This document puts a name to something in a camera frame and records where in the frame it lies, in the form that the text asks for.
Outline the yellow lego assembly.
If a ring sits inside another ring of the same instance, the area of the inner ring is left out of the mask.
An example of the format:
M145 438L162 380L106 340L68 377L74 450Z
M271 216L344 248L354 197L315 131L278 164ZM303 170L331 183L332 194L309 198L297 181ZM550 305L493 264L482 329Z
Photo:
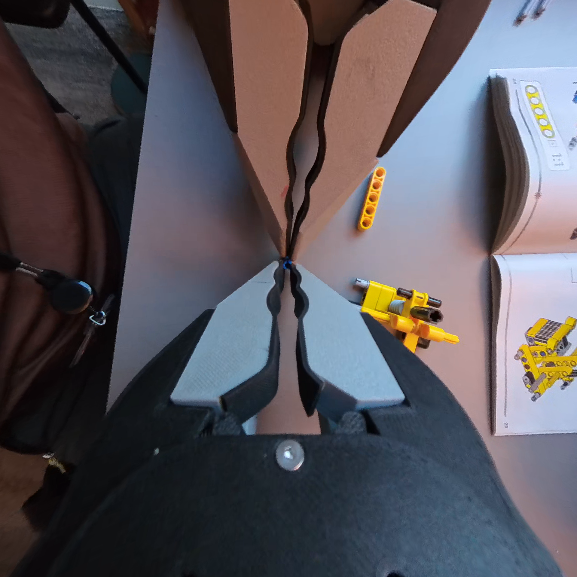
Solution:
M428 349L431 342L457 344L460 339L440 328L443 321L442 301L426 292L384 285L372 280L356 278L355 288L362 291L357 304L392 332L408 350Z

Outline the lego instruction booklet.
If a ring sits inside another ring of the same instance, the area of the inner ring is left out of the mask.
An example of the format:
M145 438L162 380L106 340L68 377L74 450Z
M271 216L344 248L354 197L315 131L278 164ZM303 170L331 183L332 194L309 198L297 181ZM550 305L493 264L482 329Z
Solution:
M504 158L492 433L576 433L576 68L493 69L489 80Z

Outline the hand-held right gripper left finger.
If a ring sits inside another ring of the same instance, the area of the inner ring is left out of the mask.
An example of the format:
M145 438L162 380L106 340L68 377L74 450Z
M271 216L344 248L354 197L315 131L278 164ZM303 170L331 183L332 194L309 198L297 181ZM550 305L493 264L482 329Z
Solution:
M180 406L258 414L278 391L285 270L274 261L214 309L171 394Z

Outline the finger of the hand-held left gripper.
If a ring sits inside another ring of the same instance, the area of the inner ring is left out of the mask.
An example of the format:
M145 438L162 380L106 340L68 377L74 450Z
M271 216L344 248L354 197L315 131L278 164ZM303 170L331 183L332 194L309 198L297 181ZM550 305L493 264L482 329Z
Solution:
M417 1L368 1L336 40L317 116L319 147L288 256L299 256L375 167L436 16Z
M294 141L304 118L312 52L306 1L230 1L237 131L234 140L280 256L287 256L296 180Z

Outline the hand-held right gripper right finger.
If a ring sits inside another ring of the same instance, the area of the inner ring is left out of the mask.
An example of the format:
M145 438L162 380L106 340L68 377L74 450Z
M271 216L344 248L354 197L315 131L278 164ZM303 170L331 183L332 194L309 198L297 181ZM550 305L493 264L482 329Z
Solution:
M306 414L342 417L402 404L405 395L367 326L369 317L301 265L292 265L290 279Z

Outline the yellow five-hole lego beam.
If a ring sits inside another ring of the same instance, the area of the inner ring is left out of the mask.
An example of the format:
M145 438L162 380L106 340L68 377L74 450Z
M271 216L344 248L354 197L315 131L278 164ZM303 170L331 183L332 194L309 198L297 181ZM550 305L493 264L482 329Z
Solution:
M364 202L357 222L357 230L360 232L368 231L373 225L385 178L386 169L381 166L377 166L369 178Z

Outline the dark teal round base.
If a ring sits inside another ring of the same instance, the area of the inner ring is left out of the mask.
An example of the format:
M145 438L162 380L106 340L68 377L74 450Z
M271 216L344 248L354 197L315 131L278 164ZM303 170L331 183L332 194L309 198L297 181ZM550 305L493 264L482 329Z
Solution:
M151 70L152 55L145 53L134 53L128 56L129 62L133 65L142 80L148 84ZM111 97L116 109L124 115L144 115L147 93L142 93L134 84L133 80L118 65L111 79Z

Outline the black metal leg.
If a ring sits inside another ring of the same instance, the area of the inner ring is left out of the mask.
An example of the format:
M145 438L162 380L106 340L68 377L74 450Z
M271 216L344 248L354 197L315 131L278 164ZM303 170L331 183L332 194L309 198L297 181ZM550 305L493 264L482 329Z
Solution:
M84 1L70 1L70 4L111 54L134 87L143 97L146 97L148 94L151 56L145 53L134 53L127 56Z

